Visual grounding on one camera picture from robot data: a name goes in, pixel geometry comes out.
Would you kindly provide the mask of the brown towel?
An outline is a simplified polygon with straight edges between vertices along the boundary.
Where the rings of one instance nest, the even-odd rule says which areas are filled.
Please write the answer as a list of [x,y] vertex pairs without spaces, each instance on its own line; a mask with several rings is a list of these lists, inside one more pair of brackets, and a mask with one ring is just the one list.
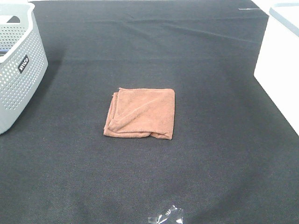
[[175,117],[173,89],[124,89],[113,93],[103,134],[116,138],[171,140]]

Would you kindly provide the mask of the black table mat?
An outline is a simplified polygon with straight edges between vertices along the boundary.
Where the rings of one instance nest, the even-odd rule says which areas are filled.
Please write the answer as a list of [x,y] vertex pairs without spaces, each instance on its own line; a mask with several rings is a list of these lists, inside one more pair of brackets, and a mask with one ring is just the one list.
[[[296,224],[299,138],[253,73],[250,0],[38,1],[49,62],[0,137],[3,224]],[[172,140],[103,135],[119,88],[171,88]]]

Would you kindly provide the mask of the clear tape piece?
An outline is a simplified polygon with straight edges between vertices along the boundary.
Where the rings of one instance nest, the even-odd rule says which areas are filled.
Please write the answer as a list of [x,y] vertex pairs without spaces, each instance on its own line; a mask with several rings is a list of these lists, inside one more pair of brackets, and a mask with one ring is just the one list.
[[183,224],[184,210],[172,205],[164,214],[148,218],[149,224]]

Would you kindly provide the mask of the white box at right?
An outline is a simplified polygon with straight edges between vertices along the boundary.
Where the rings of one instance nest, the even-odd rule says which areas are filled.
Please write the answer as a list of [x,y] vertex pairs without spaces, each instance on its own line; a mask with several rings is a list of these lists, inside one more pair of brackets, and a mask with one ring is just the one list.
[[269,8],[254,77],[288,121],[299,131],[299,2]]

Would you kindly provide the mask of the grey perforated plastic basket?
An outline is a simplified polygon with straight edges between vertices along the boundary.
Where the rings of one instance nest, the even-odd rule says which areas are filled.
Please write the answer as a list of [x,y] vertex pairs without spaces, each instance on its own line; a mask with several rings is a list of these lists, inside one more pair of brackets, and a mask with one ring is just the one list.
[[48,67],[34,15],[26,0],[2,0],[0,15],[18,22],[0,24],[0,132],[6,132],[25,109]]

